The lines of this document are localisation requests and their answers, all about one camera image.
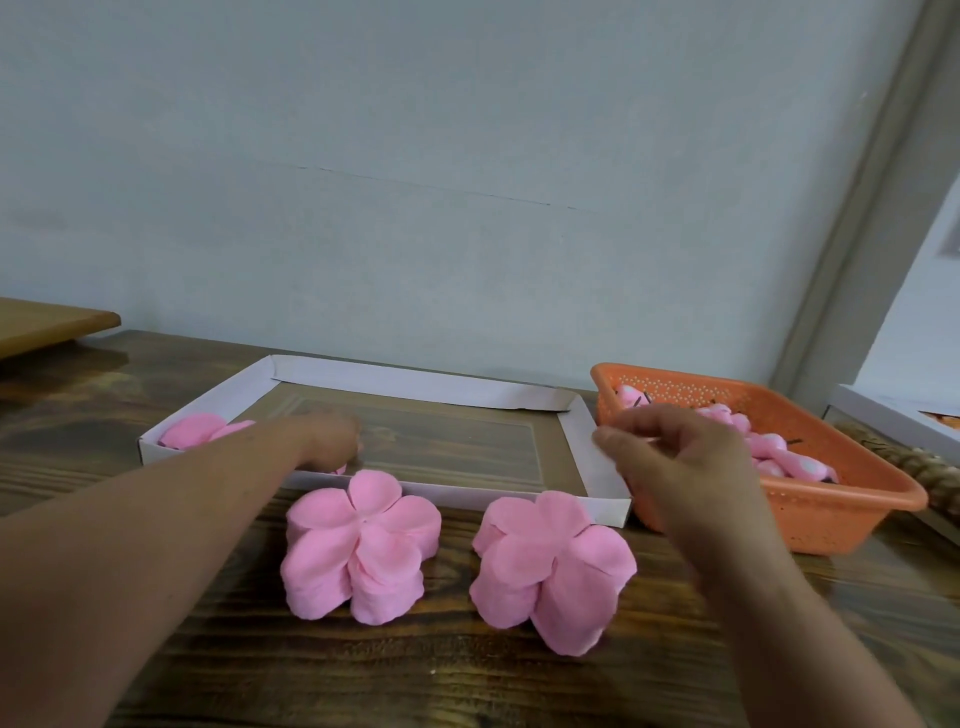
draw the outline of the light blue wall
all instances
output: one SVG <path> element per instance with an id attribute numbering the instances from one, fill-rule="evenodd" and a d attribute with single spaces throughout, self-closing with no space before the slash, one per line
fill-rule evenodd
<path id="1" fill-rule="evenodd" d="M 765 380 L 919 2 L 6 0 L 0 294 Z"/>

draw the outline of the finger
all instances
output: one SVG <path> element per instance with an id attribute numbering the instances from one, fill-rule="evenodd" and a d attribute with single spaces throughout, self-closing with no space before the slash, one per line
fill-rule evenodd
<path id="1" fill-rule="evenodd" d="M 611 426 L 640 437 L 659 437 L 676 450 L 709 435 L 716 426 L 723 426 L 676 404 L 649 404 L 617 412 Z"/>
<path id="2" fill-rule="evenodd" d="M 593 442 L 616 464 L 631 488 L 638 485 L 656 492 L 665 482 L 670 458 L 635 435 L 615 427 L 598 427 Z"/>

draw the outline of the perforated basket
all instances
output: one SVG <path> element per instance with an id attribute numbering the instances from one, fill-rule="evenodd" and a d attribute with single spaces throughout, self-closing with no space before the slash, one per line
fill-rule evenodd
<path id="1" fill-rule="evenodd" d="M 760 479 L 780 533 L 794 551 L 849 553 L 891 510 L 926 507 L 926 492 L 913 478 L 766 387 L 628 364 L 597 364 L 590 375 L 600 392 L 597 419 L 601 425 L 623 409 L 613 388 L 630 384 L 653 401 L 687 407 L 723 402 L 750 418 L 754 431 L 799 440 L 791 450 L 832 466 L 842 485 L 770 475 Z M 648 527 L 661 530 L 657 513 L 643 494 L 635 496 L 634 510 Z"/>

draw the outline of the white box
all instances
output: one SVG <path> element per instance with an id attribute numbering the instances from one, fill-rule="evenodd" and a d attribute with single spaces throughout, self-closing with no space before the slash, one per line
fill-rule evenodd
<path id="1" fill-rule="evenodd" d="M 941 425 L 924 412 L 960 413 L 956 403 L 914 401 L 837 385 L 829 405 L 910 448 L 923 448 L 960 467 L 960 430 Z"/>
<path id="2" fill-rule="evenodd" d="M 176 455 L 179 450 L 158 444 L 160 436 L 187 415 L 209 412 L 228 422 L 266 395 L 280 382 L 303 384 L 406 400 L 424 400 L 493 409 L 528 409 L 556 412 L 570 453 L 588 495 L 581 497 L 597 523 L 622 527 L 630 514 L 630 492 L 613 463 L 590 441 L 596 425 L 579 395 L 564 389 L 478 379 L 409 369 L 357 364 L 309 356 L 272 354 L 218 384 L 209 392 L 152 427 L 137 440 L 144 465 Z M 287 488 L 346 488 L 349 477 L 295 471 L 284 481 Z M 536 493 L 466 488 L 437 483 L 401 482 L 403 492 L 422 496 L 435 505 L 483 511 L 499 497 L 533 500 Z"/>

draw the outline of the person's right hand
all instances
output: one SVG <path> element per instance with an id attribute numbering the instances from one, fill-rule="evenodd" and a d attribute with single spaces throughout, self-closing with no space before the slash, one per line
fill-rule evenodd
<path id="1" fill-rule="evenodd" d="M 658 447 L 644 438 L 657 438 Z M 621 411 L 593 441 L 634 496 L 653 502 L 664 534 L 703 590 L 750 571 L 793 568 L 743 436 L 733 427 L 691 409 L 651 404 Z"/>

